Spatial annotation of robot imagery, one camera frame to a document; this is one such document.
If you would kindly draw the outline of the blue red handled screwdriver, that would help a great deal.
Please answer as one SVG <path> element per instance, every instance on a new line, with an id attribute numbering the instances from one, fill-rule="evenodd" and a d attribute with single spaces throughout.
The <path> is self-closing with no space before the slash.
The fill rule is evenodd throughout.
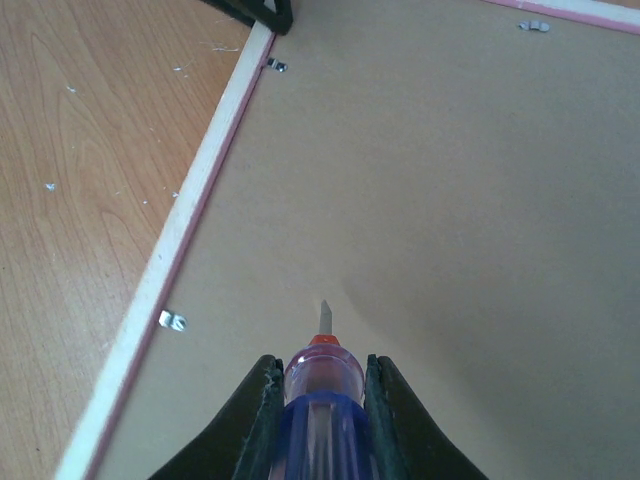
<path id="1" fill-rule="evenodd" d="M 284 372 L 284 410 L 271 479 L 378 479 L 364 410 L 365 378 L 333 334 L 321 302 L 318 332 Z"/>

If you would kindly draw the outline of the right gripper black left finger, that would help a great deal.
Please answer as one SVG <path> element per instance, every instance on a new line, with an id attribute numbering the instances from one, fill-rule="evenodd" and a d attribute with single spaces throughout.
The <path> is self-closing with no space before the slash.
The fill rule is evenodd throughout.
<path id="1" fill-rule="evenodd" d="M 283 362 L 263 355 L 211 422 L 151 477 L 267 479 L 283 411 Z"/>

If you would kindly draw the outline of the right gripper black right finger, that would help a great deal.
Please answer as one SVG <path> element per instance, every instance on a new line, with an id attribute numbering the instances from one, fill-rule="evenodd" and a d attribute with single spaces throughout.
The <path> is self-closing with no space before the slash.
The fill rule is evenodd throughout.
<path id="1" fill-rule="evenodd" d="M 367 358 L 364 408 L 381 479 L 483 479 L 443 433 L 391 358 Z"/>

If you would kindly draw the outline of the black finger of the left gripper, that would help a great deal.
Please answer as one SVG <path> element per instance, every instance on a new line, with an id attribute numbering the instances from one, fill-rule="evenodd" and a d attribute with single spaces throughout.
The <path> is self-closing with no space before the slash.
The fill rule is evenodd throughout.
<path id="1" fill-rule="evenodd" d="M 264 0 L 202 0 L 203 3 L 230 16 L 242 24 L 253 27 L 259 23 L 276 35 L 286 35 L 293 24 L 290 0 L 274 0 L 274 8 Z"/>

